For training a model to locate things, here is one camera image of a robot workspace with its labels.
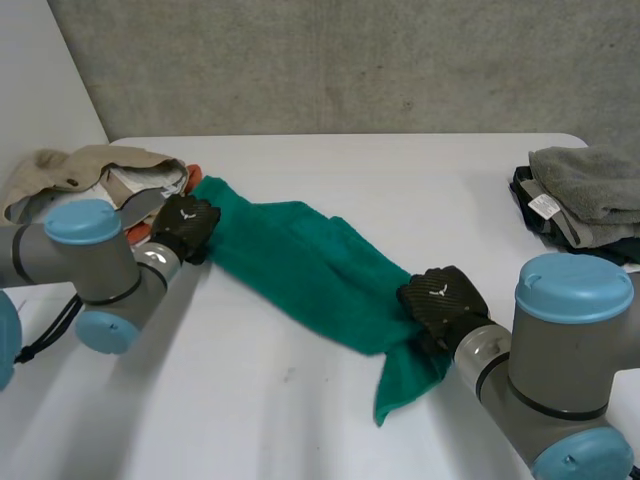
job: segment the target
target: beige cloth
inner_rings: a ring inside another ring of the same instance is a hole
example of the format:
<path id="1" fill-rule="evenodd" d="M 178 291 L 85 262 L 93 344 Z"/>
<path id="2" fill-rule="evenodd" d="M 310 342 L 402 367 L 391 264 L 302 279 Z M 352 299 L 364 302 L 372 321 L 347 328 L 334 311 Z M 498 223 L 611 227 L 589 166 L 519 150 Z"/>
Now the beige cloth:
<path id="1" fill-rule="evenodd" d="M 71 155 L 56 150 L 40 150 L 33 159 L 22 162 L 6 182 L 0 208 L 0 225 L 11 224 L 8 209 L 45 189 L 58 192 L 83 192 L 95 185 L 109 165 L 150 168 L 162 162 L 176 161 L 142 148 L 90 145 Z"/>

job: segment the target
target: green towel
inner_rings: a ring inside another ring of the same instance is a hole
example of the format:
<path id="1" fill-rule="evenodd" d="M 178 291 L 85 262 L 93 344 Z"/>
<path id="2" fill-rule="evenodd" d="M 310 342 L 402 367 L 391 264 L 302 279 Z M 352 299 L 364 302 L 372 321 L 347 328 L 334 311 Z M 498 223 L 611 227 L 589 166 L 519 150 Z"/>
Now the green towel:
<path id="1" fill-rule="evenodd" d="M 396 290 L 410 275 L 339 217 L 302 202 L 252 204 L 223 180 L 193 192 L 220 207 L 209 258 L 310 330 L 365 355 L 385 353 L 375 421 L 440 383 L 448 356 L 416 345 L 423 327 L 406 316 Z"/>

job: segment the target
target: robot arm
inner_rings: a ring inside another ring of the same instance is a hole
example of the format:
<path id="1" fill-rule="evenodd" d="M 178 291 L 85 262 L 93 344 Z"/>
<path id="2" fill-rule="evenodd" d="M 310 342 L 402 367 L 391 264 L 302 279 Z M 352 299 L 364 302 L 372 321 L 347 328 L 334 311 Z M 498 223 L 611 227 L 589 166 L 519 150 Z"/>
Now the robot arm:
<path id="1" fill-rule="evenodd" d="M 219 219 L 220 210 L 208 202 L 174 195 L 156 217 L 150 241 L 132 252 L 118 213 L 107 202 L 69 203 L 53 210 L 44 224 L 0 228 L 0 288 L 72 282 L 85 306 L 75 323 L 80 340 L 98 352 L 121 354 L 135 342 L 182 263 L 204 260 Z M 10 342 L 2 340 L 6 350 Z M 14 354 L 0 351 L 0 370 L 10 368 Z"/>
<path id="2" fill-rule="evenodd" d="M 421 281 L 434 276 L 414 277 L 400 300 L 437 337 L 431 345 L 453 356 L 534 478 L 628 478 L 633 451 L 605 413 L 616 372 L 640 368 L 638 277 L 596 257 L 534 258 L 520 273 L 512 335 L 473 308 L 469 292 L 454 302 L 458 315 L 444 298 L 425 295 Z M 449 291 L 459 285 L 454 279 Z"/>

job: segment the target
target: red cloth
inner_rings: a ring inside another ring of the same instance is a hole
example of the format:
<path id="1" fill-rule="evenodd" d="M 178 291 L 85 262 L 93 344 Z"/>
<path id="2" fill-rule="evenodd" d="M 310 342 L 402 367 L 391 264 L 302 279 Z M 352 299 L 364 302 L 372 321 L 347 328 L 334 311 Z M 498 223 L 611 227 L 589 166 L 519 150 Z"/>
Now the red cloth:
<path id="1" fill-rule="evenodd" d="M 191 193 L 202 181 L 202 169 L 200 165 L 187 165 L 187 172 L 189 172 L 189 180 L 187 180 L 187 185 L 184 187 L 184 193 Z"/>

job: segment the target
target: clothing tag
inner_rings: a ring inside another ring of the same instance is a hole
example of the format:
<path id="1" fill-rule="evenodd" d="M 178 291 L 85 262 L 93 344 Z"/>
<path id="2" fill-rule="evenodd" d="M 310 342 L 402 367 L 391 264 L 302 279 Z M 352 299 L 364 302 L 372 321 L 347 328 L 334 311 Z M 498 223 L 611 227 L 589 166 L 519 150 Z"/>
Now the clothing tag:
<path id="1" fill-rule="evenodd" d="M 545 220 L 549 220 L 556 213 L 558 213 L 561 208 L 553 198 L 551 198 L 546 193 L 542 195 L 538 195 L 536 198 L 529 202 L 529 208 L 540 215 Z"/>

